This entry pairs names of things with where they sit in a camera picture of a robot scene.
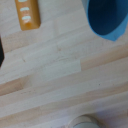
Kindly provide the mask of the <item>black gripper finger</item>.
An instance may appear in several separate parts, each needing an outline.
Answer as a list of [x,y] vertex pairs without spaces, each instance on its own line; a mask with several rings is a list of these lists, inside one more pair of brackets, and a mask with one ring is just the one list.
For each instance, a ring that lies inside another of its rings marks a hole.
[[1,68],[3,61],[4,61],[4,51],[3,51],[3,46],[2,46],[2,40],[0,37],[0,68]]

